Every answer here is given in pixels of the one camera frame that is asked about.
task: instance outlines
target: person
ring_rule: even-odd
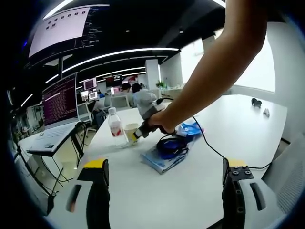
[[[132,85],[132,93],[134,106],[137,106],[138,108],[139,104],[150,104],[152,101],[157,100],[154,93],[149,92],[147,89],[142,89],[138,83]]]
[[[263,1],[227,0],[222,34],[204,53],[178,98],[154,114],[149,124],[172,133],[228,90],[262,49],[266,11]]]
[[[141,88],[146,88],[145,85],[143,83],[140,83]]]
[[[134,83],[132,85],[132,93],[136,93],[142,89],[141,85],[138,83]]]
[[[95,101],[95,104],[93,106],[93,116],[96,120],[97,127],[100,128],[100,126],[104,122],[104,116],[106,115],[105,112],[103,111],[103,108],[105,106],[100,102],[100,101]]]
[[[130,83],[123,83],[121,85],[121,92],[116,93],[115,96],[122,96],[122,95],[127,96],[129,106],[130,107],[134,107],[134,104],[133,104],[133,95],[132,95],[132,93],[129,93],[130,89],[131,89]]]
[[[131,88],[130,83],[123,83],[121,85],[121,92],[129,92]]]

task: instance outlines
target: laptop keyboard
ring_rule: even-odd
[[[43,132],[43,134],[39,134],[37,139],[46,139],[46,138],[50,138],[50,137],[61,136],[64,133],[66,133],[67,130],[70,128],[71,128],[71,126],[69,125],[69,126],[59,126],[56,128],[45,130]]]

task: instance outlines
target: potted plant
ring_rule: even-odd
[[[166,88],[166,84],[162,81],[158,81],[156,83],[157,88]]]

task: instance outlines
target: hand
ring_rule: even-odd
[[[166,121],[166,116],[164,111],[160,111],[158,113],[155,113],[153,116],[151,116],[150,119],[148,120],[148,124],[150,126],[152,125],[162,126],[163,129],[169,134],[175,131],[175,126],[170,125],[170,123]]]

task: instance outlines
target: plastic water bottle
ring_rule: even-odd
[[[128,145],[128,140],[125,136],[121,119],[116,114],[115,107],[109,108],[108,112],[109,112],[108,124],[110,127],[111,134],[114,138],[115,145],[120,148],[126,147]]]

